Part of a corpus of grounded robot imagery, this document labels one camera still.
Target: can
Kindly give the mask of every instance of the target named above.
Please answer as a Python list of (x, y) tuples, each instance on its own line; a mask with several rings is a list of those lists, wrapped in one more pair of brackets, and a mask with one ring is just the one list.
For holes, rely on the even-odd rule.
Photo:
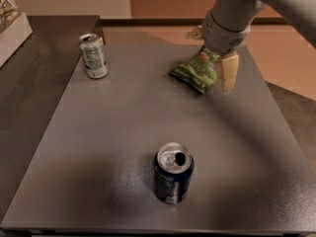
[(79, 38), (79, 42), (87, 75), (93, 79), (105, 77), (109, 69), (103, 50), (102, 38), (95, 34), (86, 34)]
[(178, 203), (187, 194), (194, 170), (188, 148), (177, 142), (163, 145), (155, 155), (155, 195), (166, 203)]

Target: dark countertop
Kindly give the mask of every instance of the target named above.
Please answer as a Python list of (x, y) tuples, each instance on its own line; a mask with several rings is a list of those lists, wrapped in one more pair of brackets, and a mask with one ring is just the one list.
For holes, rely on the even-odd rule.
[[(0, 222), (80, 56), (78, 37), (99, 17), (30, 17), (34, 33), (0, 69)], [(315, 170), (316, 102), (268, 84)]]

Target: orange floor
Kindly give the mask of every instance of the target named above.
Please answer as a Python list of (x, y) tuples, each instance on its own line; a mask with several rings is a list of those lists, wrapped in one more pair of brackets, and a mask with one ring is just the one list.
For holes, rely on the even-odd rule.
[[(104, 27), (107, 44), (202, 44), (186, 38), (194, 26)], [(253, 26), (245, 40), (265, 80), (316, 100), (316, 49), (291, 26)]]

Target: floor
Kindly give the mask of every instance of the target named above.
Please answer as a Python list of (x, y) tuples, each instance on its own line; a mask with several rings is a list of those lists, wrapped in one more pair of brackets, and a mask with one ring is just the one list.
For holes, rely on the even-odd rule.
[[(203, 44), (195, 26), (104, 27), (106, 44)], [(290, 26), (253, 26), (245, 40), (316, 174), (316, 49)]]

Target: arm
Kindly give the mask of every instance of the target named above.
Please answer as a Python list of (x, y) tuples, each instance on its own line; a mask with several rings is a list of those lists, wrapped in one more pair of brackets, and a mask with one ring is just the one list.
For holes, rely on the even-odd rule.
[(316, 47), (316, 0), (216, 0), (202, 24), (206, 45), (221, 54), (238, 48), (265, 4)]

